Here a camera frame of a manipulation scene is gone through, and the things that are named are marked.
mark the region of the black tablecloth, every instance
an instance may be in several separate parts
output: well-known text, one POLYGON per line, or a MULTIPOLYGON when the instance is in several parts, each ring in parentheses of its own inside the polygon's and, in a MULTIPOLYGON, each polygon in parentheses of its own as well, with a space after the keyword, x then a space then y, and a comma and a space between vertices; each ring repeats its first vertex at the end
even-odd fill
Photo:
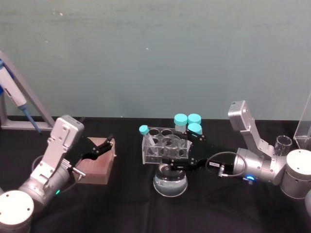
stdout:
MULTIPOLYGON (((296 121, 256 121, 261 137, 274 145, 280 134, 293 137, 296 121)), ((79 184, 55 196, 32 222, 33 233, 307 233, 311 218, 304 202, 278 186, 248 185, 217 178, 205 170, 188 172, 189 187, 177 198, 153 188, 156 165, 143 165, 142 124, 173 127, 171 119, 87 118, 85 136, 113 133, 115 158, 106 186, 79 184)), ((228 148, 246 148, 228 120, 203 120, 207 140, 228 148)), ((0 131, 0 187, 17 189, 30 175, 31 163, 47 146, 48 132, 0 131)))

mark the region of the small label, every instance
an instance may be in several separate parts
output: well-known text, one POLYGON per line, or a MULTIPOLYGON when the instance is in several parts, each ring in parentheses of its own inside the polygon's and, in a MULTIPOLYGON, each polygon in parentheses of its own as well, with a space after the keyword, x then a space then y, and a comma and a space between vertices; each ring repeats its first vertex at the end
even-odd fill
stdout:
POLYGON ((209 163, 209 165, 211 165, 211 166, 216 166, 216 167, 220 167, 220 165, 219 165, 219 164, 217 164, 217 163, 213 163, 213 162, 210 162, 210 163, 209 163))

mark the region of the wooden block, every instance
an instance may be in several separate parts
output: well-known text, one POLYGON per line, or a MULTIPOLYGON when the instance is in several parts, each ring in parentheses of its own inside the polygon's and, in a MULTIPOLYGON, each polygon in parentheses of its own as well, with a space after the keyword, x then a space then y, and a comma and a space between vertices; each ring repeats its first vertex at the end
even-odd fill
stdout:
MULTIPOLYGON (((89 139, 96 145, 102 144, 106 138, 99 137, 89 137, 89 139)), ((113 144, 110 151, 100 155, 97 160, 84 159, 76 165, 76 167, 83 171, 86 176, 82 178, 78 183, 93 183, 93 184, 107 184, 110 171, 112 168, 115 152, 115 139, 111 140, 113 144)))

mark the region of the teal bottle cap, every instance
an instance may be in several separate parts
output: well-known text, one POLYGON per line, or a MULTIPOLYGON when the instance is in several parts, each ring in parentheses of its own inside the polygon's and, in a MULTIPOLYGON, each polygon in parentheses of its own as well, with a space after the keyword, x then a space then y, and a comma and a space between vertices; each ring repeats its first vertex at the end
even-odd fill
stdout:
POLYGON ((201 125, 197 123, 191 123, 188 125, 188 130, 191 130, 192 132, 202 134, 202 127, 201 125))
POLYGON ((192 113, 188 116, 188 124, 197 123, 201 124, 201 116, 196 113, 192 113))
POLYGON ((147 133, 149 132, 148 126, 147 126, 147 125, 142 125, 142 126, 140 126, 139 132, 140 132, 142 135, 147 134, 147 133))
POLYGON ((174 116, 175 125, 183 126, 188 122, 188 117, 185 114, 179 113, 174 116))

